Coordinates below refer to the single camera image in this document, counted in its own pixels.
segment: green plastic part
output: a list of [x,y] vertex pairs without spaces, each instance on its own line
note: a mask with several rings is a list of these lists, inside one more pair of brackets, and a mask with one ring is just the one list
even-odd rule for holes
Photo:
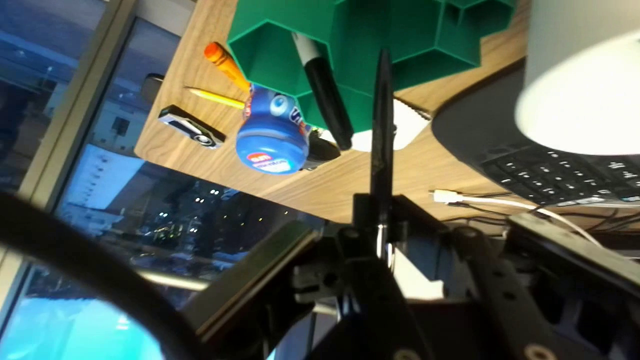
[[516,0],[238,0],[228,46],[244,76],[298,100],[323,125],[291,32],[328,57],[355,131],[372,127],[379,47],[393,89],[479,65],[482,35],[507,27]]

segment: blue bottle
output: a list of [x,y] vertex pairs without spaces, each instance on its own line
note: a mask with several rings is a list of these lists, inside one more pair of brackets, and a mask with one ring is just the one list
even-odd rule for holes
[[245,122],[236,137],[236,153],[257,171],[298,171],[307,155],[307,137],[295,100],[254,85]]

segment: wooden surface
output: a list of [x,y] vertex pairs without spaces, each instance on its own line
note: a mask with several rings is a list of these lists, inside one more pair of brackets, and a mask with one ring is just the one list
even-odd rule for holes
[[[148,122],[135,146],[135,153],[148,162],[177,171],[236,188],[307,214],[334,221],[349,221],[351,194],[367,192],[369,153],[343,151],[312,171],[295,176],[267,176],[244,168],[234,151],[241,112],[196,98],[183,85],[201,85],[234,98],[245,98],[224,73],[201,55],[208,41],[226,39],[236,0],[198,0],[193,15],[170,63],[162,89],[152,106]],[[519,1],[513,23],[482,41],[482,65],[464,73],[434,79],[395,96],[429,112],[460,94],[477,79],[522,60],[526,49],[526,9]],[[158,112],[177,104],[210,125],[222,129],[228,139],[218,149],[205,149],[158,122]],[[407,148],[395,151],[393,192],[412,197],[437,218],[460,216],[465,209],[429,202],[429,190],[448,188],[465,194],[500,192],[467,165],[455,162],[426,127]]]

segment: sticker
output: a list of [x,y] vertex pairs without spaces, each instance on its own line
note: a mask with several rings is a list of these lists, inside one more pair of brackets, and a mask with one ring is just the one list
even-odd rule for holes
[[291,164],[285,158],[271,158],[265,151],[251,151],[245,155],[259,171],[290,171]]

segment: lamp shade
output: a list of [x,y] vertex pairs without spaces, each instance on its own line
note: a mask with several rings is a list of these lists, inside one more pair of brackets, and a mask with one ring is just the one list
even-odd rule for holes
[[518,127],[578,153],[640,153],[640,1],[533,0]]

